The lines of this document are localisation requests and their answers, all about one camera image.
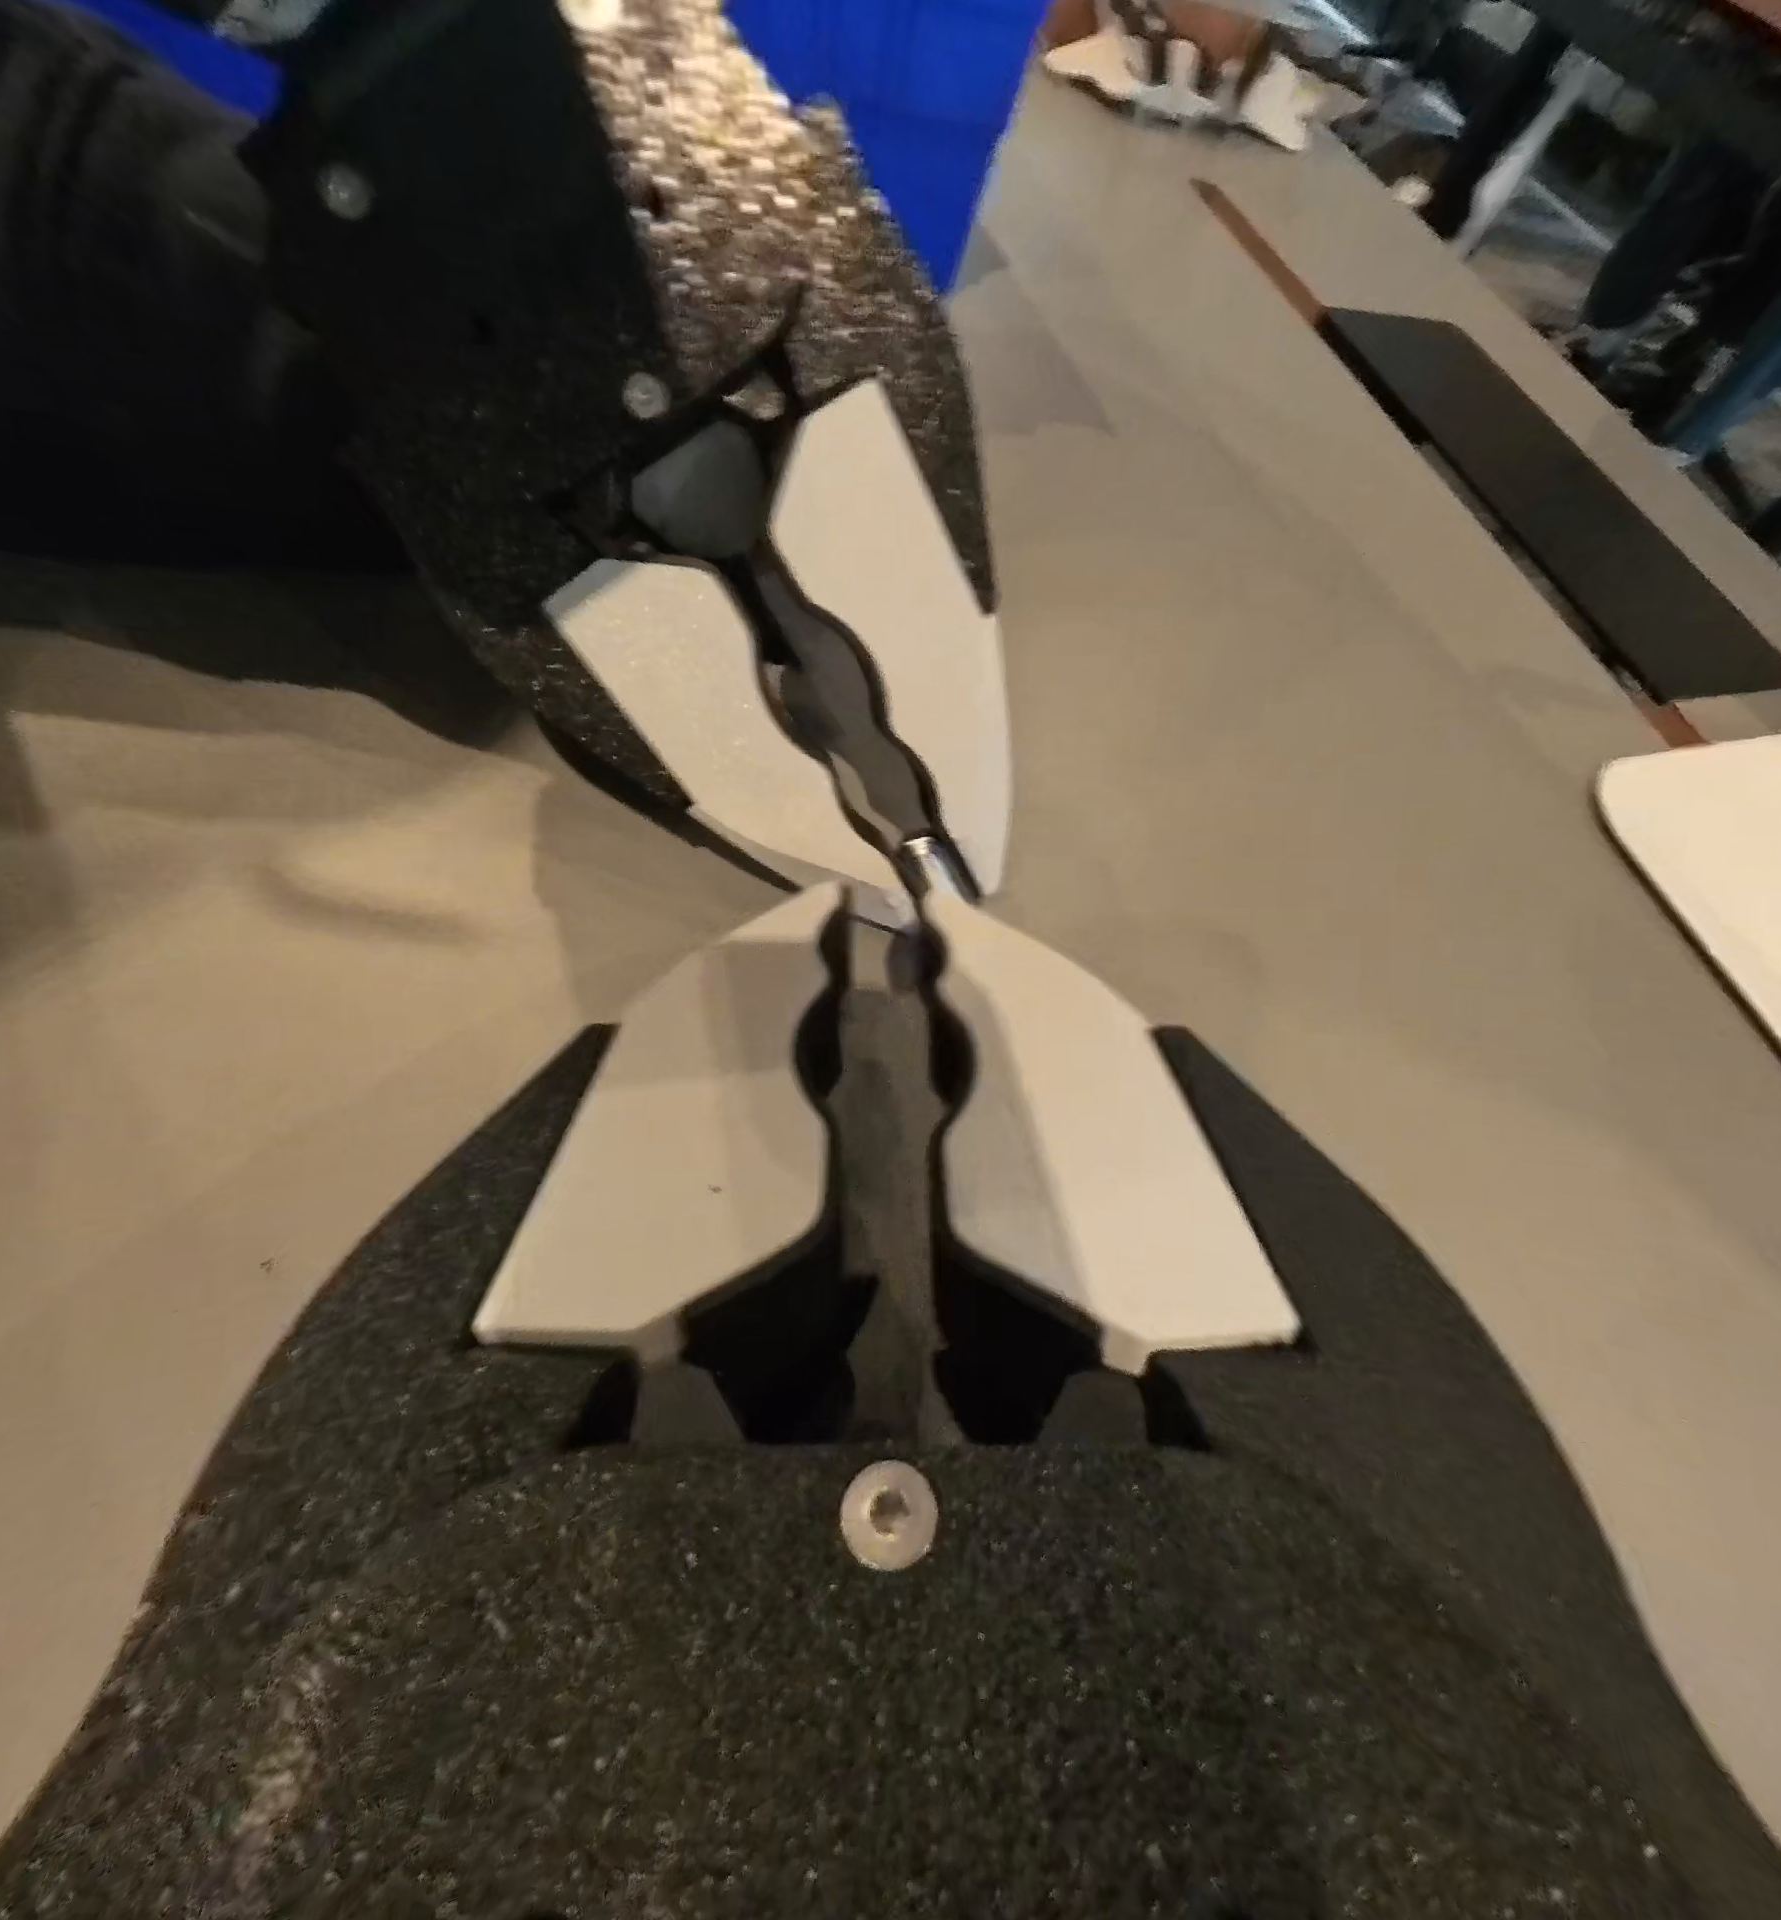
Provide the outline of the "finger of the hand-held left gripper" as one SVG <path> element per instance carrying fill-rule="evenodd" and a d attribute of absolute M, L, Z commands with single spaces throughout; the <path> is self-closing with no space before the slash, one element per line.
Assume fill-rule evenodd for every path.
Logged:
<path fill-rule="evenodd" d="M 972 899 L 998 892 L 1014 824 L 1000 626 L 970 587 L 886 385 L 796 429 L 757 555 L 781 643 L 785 733 L 828 774 L 858 905 L 902 905 L 891 858 L 932 841 Z"/>
<path fill-rule="evenodd" d="M 544 614 L 714 841 L 800 886 L 843 883 L 858 917 L 877 927 L 911 921 L 902 880 L 841 805 L 828 754 L 790 733 L 715 570 L 597 560 Z"/>

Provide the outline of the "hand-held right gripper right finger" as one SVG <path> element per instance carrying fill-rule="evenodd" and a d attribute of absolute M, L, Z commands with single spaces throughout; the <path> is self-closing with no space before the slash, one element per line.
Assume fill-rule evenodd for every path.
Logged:
<path fill-rule="evenodd" d="M 934 1030 L 962 1056 L 938 1136 L 949 1244 L 1131 1376 L 1293 1344 L 1287 1285 L 1143 1013 L 965 900 L 929 897 L 925 934 Z"/>

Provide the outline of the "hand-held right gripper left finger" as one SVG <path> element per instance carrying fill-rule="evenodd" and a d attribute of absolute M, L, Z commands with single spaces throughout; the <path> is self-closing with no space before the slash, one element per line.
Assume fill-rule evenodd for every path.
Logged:
<path fill-rule="evenodd" d="M 473 1311 L 475 1342 L 672 1360 L 687 1311 L 805 1244 L 828 1132 L 796 1042 L 846 905 L 834 880 L 796 892 L 625 1007 Z"/>

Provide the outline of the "silver metal bolt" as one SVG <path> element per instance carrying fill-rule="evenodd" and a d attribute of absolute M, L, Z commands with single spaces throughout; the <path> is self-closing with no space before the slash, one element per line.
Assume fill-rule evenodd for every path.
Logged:
<path fill-rule="evenodd" d="M 889 854 L 902 891 L 894 937 L 932 951 L 948 951 L 949 939 L 981 909 L 975 876 L 946 834 L 904 837 Z"/>

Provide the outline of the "person's left forearm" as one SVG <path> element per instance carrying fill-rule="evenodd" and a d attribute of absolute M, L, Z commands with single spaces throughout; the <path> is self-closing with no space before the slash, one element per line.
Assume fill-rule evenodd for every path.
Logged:
<path fill-rule="evenodd" d="M 248 119 L 68 5 L 0 5 L 0 553 L 405 577 L 273 299 Z"/>

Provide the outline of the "blue plastic bin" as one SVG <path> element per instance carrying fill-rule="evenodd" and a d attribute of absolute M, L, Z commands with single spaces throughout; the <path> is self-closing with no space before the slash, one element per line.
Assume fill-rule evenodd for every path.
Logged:
<path fill-rule="evenodd" d="M 932 286 L 948 292 L 1022 90 L 1043 5 L 704 5 L 794 109 L 833 109 L 864 180 L 889 205 Z M 331 131 L 366 113 L 390 66 L 457 20 L 512 20 L 546 39 L 542 5 L 39 5 L 113 28 L 118 44 L 204 99 L 275 125 L 277 275 L 298 311 L 306 261 L 345 221 L 366 293 L 402 311 L 462 309 L 495 282 L 496 245 L 473 217 L 493 187 L 446 187 L 410 160 L 403 111 L 390 131 Z"/>

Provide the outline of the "white and brown object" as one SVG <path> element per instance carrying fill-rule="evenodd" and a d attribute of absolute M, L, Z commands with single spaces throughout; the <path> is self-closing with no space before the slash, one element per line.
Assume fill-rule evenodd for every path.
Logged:
<path fill-rule="evenodd" d="M 1038 66 L 1108 109 L 1287 155 L 1306 147 L 1328 92 L 1314 54 L 1257 5 L 1058 5 Z"/>

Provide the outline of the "black flat table plate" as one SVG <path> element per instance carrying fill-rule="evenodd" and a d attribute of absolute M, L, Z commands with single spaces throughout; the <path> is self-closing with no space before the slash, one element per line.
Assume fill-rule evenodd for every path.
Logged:
<path fill-rule="evenodd" d="M 1652 704 L 1781 691 L 1781 651 L 1463 328 L 1328 309 L 1316 335 Z"/>

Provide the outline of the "white furniture leg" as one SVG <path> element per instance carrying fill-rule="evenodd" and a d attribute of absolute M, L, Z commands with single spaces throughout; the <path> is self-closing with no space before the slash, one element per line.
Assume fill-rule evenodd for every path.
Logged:
<path fill-rule="evenodd" d="M 1501 76 L 1450 142 L 1422 219 L 1456 256 L 1476 253 L 1573 106 L 1578 82 L 1557 78 L 1570 49 L 1568 35 L 1533 16 Z"/>

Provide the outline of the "brown wooden table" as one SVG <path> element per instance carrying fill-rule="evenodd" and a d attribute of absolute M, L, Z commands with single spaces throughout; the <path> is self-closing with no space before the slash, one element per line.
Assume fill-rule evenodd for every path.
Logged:
<path fill-rule="evenodd" d="M 1685 125 L 1781 169 L 1781 5 L 1527 3 Z"/>

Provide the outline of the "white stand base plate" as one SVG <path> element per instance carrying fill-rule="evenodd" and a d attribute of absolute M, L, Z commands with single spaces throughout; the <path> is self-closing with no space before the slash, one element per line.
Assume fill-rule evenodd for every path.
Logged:
<path fill-rule="evenodd" d="M 1781 733 L 1608 762 L 1602 827 L 1781 1055 Z"/>

